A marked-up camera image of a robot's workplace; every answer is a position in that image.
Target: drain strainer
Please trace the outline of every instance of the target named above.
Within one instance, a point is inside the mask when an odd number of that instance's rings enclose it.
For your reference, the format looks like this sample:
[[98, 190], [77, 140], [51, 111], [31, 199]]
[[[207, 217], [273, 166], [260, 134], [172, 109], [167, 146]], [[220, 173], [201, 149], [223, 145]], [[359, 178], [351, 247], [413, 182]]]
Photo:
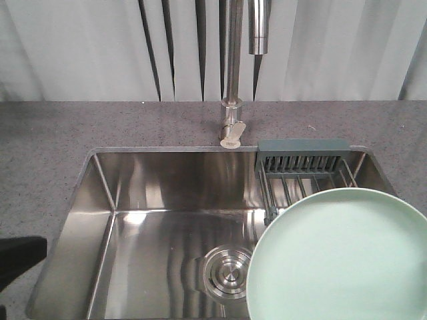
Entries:
[[251, 253], [240, 247], [222, 245], [205, 256], [203, 281], [209, 293], [225, 299], [246, 296], [246, 276]]

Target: stainless steel sink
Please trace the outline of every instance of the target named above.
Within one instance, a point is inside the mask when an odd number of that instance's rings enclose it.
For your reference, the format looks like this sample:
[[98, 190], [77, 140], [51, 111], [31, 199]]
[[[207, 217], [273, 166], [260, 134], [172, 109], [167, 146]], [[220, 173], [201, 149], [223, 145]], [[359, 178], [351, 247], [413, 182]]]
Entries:
[[[245, 318], [246, 272], [264, 232], [256, 148], [97, 149], [29, 302], [32, 319]], [[375, 159], [348, 159], [359, 187], [394, 193]], [[288, 181], [304, 193], [345, 177]], [[280, 210], [281, 185], [272, 180]]]

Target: sink rack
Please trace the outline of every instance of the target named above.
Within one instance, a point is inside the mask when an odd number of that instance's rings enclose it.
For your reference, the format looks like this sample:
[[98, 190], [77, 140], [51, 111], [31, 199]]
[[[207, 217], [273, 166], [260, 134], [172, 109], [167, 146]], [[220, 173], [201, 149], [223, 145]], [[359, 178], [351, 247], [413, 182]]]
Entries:
[[308, 195], [358, 187], [362, 161], [352, 172], [346, 161], [349, 152], [349, 145], [341, 139], [260, 141], [256, 171], [266, 210], [264, 224], [269, 225], [281, 211]]

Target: curtain fold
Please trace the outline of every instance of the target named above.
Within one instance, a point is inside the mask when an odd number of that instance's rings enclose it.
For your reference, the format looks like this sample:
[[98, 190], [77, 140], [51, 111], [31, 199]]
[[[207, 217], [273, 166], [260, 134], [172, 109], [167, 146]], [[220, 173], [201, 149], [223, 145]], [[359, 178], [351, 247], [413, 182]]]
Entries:
[[[228, 1], [0, 0], [0, 101], [220, 101]], [[426, 20], [426, 0], [272, 0], [255, 59], [245, 0], [239, 96], [427, 99]]]

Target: faucet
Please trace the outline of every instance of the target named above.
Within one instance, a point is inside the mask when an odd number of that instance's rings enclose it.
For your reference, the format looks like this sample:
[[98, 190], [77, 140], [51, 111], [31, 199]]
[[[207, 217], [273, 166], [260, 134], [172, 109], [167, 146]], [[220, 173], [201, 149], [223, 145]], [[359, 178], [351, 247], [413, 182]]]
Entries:
[[[226, 149], [240, 147], [246, 124], [240, 120], [243, 101], [239, 99], [240, 40], [242, 38], [243, 1], [230, 0], [228, 35], [228, 83], [221, 102], [220, 144]], [[264, 55], [268, 50], [270, 0], [248, 0], [249, 54]]]

